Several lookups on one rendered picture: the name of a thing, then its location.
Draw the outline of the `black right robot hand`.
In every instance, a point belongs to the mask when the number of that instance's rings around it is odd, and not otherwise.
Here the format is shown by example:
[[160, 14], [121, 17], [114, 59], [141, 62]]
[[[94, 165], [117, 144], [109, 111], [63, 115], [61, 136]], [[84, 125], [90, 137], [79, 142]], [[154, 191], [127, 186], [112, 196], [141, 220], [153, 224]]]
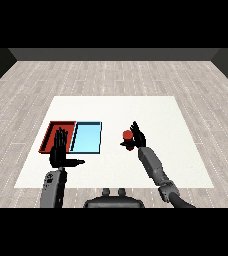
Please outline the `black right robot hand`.
[[140, 148], [146, 146], [145, 135], [140, 131], [136, 121], [132, 123], [130, 129], [133, 133], [134, 147]]

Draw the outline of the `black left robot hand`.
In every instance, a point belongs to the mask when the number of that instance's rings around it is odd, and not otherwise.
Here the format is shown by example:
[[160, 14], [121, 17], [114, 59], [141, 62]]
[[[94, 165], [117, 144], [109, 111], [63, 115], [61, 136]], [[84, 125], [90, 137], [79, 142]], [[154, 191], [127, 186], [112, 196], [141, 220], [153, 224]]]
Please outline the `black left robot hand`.
[[54, 145], [50, 150], [49, 161], [53, 168], [59, 167], [76, 167], [84, 164], [84, 160], [67, 159], [66, 158], [66, 144], [68, 132], [65, 129], [59, 128], [54, 136]]

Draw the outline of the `small red can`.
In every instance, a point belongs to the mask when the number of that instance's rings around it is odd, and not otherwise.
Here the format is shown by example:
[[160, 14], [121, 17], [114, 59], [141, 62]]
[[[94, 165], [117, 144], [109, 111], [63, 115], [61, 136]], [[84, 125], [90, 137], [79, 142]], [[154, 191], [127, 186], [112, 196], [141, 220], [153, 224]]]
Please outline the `small red can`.
[[132, 151], [134, 149], [133, 133], [131, 130], [123, 132], [123, 141], [127, 150]]

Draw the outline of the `red shallow open box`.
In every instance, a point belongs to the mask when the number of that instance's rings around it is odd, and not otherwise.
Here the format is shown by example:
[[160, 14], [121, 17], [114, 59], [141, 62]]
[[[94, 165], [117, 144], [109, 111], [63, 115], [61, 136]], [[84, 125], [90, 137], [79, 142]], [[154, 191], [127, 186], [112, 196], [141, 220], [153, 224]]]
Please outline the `red shallow open box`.
[[66, 153], [69, 154], [70, 144], [73, 138], [75, 125], [75, 121], [51, 121], [48, 125], [48, 128], [46, 130], [45, 136], [42, 140], [38, 152], [41, 154], [49, 154], [51, 148], [54, 146], [54, 138], [56, 131], [62, 129], [67, 132]]

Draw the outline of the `light blue shallow open box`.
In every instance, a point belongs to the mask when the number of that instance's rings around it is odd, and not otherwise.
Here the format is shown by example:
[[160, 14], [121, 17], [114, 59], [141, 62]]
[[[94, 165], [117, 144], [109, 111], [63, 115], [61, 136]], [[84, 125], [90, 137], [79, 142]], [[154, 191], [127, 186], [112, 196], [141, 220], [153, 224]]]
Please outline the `light blue shallow open box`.
[[100, 121], [78, 121], [69, 152], [71, 154], [99, 154], [102, 123]]

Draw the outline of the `dark grey robot body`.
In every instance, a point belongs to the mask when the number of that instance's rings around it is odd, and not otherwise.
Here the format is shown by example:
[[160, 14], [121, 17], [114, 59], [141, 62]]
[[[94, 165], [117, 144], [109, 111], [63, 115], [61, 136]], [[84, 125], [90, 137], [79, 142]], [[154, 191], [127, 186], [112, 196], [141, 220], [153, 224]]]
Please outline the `dark grey robot body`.
[[117, 196], [111, 196], [110, 189], [104, 188], [102, 195], [87, 200], [84, 208], [144, 208], [144, 204], [141, 200], [128, 197], [124, 188], [118, 189]]

